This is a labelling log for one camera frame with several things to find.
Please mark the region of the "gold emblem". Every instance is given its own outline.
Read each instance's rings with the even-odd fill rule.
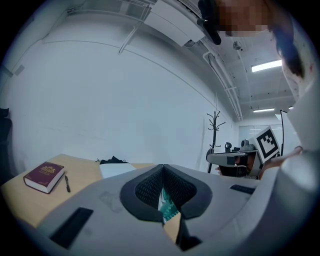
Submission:
[[[56,169],[54,169],[52,166],[44,166],[41,168],[41,170],[50,174],[53,174],[56,171]]]

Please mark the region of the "black coat rack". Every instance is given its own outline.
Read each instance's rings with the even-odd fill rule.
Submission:
[[[225,124],[226,122],[220,123],[217,126],[217,118],[219,117],[219,114],[220,114],[220,111],[218,112],[217,115],[216,115],[216,111],[214,111],[214,116],[207,113],[208,116],[213,118],[213,122],[211,121],[211,119],[209,119],[209,121],[211,123],[210,125],[212,126],[212,129],[208,128],[208,130],[213,131],[213,141],[212,141],[212,145],[210,144],[211,148],[207,151],[206,155],[213,154],[215,152],[215,148],[221,147],[221,145],[216,146],[217,131],[219,131],[219,126]],[[209,163],[208,173],[211,172],[211,167],[212,167],[212,164]]]

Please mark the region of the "book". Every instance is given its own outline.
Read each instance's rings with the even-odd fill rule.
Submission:
[[[49,194],[64,174],[64,166],[44,162],[23,177],[24,183],[35,190]]]

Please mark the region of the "desk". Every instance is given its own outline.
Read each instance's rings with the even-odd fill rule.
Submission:
[[[102,179],[99,162],[86,160],[65,154],[51,158],[48,162],[64,166],[71,192],[66,189],[66,182],[61,178],[50,194],[41,193],[25,185],[23,176],[30,170],[12,178],[1,186],[1,193],[12,214],[35,228],[54,208],[84,189]],[[152,166],[152,163],[132,163],[139,169]]]

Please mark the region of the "green object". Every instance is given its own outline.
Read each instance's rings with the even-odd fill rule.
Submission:
[[[167,222],[168,220],[176,216],[179,213],[179,211],[164,189],[162,190],[162,198],[165,202],[160,208],[160,212],[162,212],[163,218]]]

